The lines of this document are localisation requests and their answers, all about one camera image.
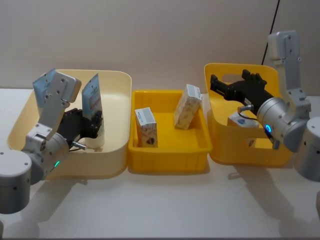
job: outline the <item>white table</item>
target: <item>white table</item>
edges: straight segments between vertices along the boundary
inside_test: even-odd
[[[0,89],[0,145],[31,90]],[[310,98],[312,116],[320,103]],[[320,183],[293,168],[225,166],[208,157],[199,175],[131,174],[105,180],[42,181],[30,203],[1,215],[4,237],[320,237]]]

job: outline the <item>cable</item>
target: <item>cable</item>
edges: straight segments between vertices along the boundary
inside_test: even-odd
[[[72,149],[72,150],[69,150],[69,152],[75,152],[75,151],[78,151],[80,150],[81,148],[76,148],[76,149]]]
[[[275,25],[275,20],[276,20],[279,4],[280,4],[280,0],[278,0],[278,3],[276,4],[276,8],[275,8],[275,12],[274,12],[274,16],[273,16],[272,25],[271,25],[271,29],[270,29],[269,35],[272,34],[272,30],[274,29],[274,25]],[[266,46],[265,46],[265,50],[264,50],[264,54],[263,54],[261,65],[263,65],[264,62],[265,62],[267,50],[268,50],[268,42],[266,43]]]
[[[256,121],[258,121],[258,119],[253,118],[253,117],[244,116],[244,115],[242,115],[240,112],[238,112],[238,114],[239,114],[240,117],[242,117],[242,118],[244,118],[244,119],[249,119],[249,120],[256,120]]]

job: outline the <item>yellow tray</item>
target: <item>yellow tray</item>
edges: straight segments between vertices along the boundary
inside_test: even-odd
[[[262,126],[259,128],[244,128],[238,126],[227,126],[228,116],[237,111],[241,103],[237,101],[226,101],[218,93],[210,90],[211,75],[214,74],[220,81],[224,75],[238,75],[241,79],[243,69],[251,73],[259,73],[267,81],[265,89],[275,97],[280,97],[278,86],[278,73],[275,69],[263,65],[210,63],[204,67],[205,83],[211,110],[207,113],[208,129],[213,145],[210,152],[211,158],[220,164],[248,164],[277,167],[284,165],[291,155],[283,144],[278,150],[272,149],[272,144]],[[244,144],[248,138],[257,138],[255,147]]]
[[[70,152],[59,167],[48,175],[47,179],[74,177],[96,179],[109,178],[120,174],[127,166],[131,77],[120,71],[66,69],[57,71],[75,77],[82,82],[76,101],[67,110],[72,108],[82,109],[81,91],[87,82],[96,73],[99,73],[105,144],[99,149]],[[25,145],[26,134],[38,119],[35,93],[32,92],[8,137],[8,146],[11,149],[21,150]]]
[[[198,173],[212,145],[200,107],[188,130],[175,129],[174,111],[182,90],[138,90],[132,94],[128,166],[136,173]],[[158,147],[138,147],[135,109],[150,107],[157,122]]]

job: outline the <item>packaged item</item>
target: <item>packaged item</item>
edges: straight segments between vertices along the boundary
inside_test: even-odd
[[[135,122],[138,146],[142,148],[158,147],[157,123],[150,107],[136,109]]]
[[[46,95],[48,94],[48,88],[55,73],[56,69],[53,68],[32,83],[39,115],[41,115],[41,112],[44,109],[46,103]]]
[[[96,74],[82,90],[82,115],[87,119],[92,117],[98,112],[103,111],[102,101],[100,94],[99,76]],[[85,138],[84,140],[87,147],[95,149],[100,148],[105,144],[105,128],[102,112],[102,123],[98,131],[97,138]]]
[[[174,126],[187,130],[202,102],[200,89],[187,84],[174,111]]]
[[[238,112],[233,113],[228,117],[227,126],[238,126],[243,128],[258,128],[259,123],[256,120],[243,118],[238,114]],[[255,138],[248,138],[245,140],[245,144],[248,147],[254,148],[256,145]]]

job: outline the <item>tissue box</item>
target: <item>tissue box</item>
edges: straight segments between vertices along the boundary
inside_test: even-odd
[[[174,111],[174,126],[179,129],[187,130],[201,101],[202,96],[200,89],[196,86],[187,84]]]
[[[258,128],[259,123],[256,120],[245,119],[238,114],[238,112],[233,113],[228,117],[227,126],[238,126],[243,128]],[[245,140],[245,144],[248,147],[255,147],[256,139],[248,138]]]
[[[157,123],[150,107],[136,109],[135,119],[139,147],[158,147]]]

